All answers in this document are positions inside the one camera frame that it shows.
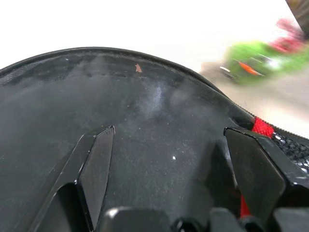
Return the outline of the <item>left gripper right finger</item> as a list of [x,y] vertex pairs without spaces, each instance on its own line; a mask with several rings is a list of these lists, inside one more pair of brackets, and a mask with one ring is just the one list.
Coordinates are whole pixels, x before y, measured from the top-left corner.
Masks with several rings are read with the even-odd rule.
[[235,179],[251,215],[270,221],[276,208],[308,207],[309,176],[268,137],[224,129]]

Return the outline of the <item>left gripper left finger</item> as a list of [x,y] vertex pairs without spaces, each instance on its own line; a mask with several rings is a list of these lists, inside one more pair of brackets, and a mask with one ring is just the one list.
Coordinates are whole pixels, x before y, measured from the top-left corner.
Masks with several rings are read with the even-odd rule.
[[92,232],[108,183],[115,127],[84,134],[65,160],[29,232]]

